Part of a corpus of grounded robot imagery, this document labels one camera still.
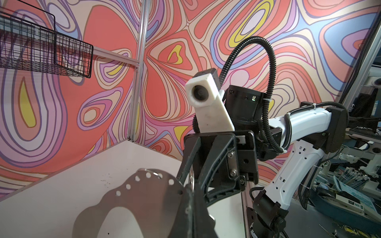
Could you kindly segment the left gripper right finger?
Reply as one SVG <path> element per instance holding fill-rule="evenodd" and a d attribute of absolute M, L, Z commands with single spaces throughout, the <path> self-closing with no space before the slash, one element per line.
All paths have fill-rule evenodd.
<path fill-rule="evenodd" d="M 214 223 L 209 216 L 203 196 L 194 194 L 194 237 L 195 238 L 217 238 Z"/>

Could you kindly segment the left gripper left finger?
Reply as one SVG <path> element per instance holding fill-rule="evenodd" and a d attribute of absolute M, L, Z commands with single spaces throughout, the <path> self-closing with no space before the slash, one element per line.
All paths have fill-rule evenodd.
<path fill-rule="evenodd" d="M 194 199 L 191 185 L 185 186 L 169 238 L 193 238 Z"/>

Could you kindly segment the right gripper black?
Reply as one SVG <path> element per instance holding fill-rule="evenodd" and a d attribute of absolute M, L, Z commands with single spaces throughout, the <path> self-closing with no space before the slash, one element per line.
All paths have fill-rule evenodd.
<path fill-rule="evenodd" d="M 213 205 L 258 184 L 255 134 L 250 130 L 196 133 L 184 138 L 177 180 L 185 185 L 190 171 L 206 205 Z"/>

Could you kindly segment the perforated metal ring plate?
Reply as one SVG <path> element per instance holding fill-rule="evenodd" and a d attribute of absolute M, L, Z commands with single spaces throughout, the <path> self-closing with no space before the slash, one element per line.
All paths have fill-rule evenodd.
<path fill-rule="evenodd" d="M 184 186 L 159 169 L 138 169 L 121 186 L 105 193 L 100 202 L 76 218 L 72 237 L 96 238 L 108 213 L 117 207 L 132 212 L 145 238 L 167 238 L 180 206 Z"/>

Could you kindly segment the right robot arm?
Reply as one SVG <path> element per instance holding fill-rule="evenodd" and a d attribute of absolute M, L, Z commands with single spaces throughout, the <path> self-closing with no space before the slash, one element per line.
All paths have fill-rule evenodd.
<path fill-rule="evenodd" d="M 235 58 L 251 44 L 262 46 L 269 59 L 265 93 L 244 87 L 221 89 Z M 270 160 L 288 154 L 276 177 L 253 198 L 249 228 L 256 238 L 286 235 L 286 216 L 294 192 L 324 155 L 337 151 L 349 122 L 347 109 L 336 102 L 304 102 L 284 116 L 271 119 L 269 105 L 276 80 L 276 57 L 268 40 L 244 39 L 234 48 L 220 73 L 215 68 L 197 73 L 185 85 L 195 109 L 194 134 L 185 137 L 177 180 L 184 183 L 172 238 L 215 238 L 207 208 L 244 191 L 249 172 L 244 161 Z"/>

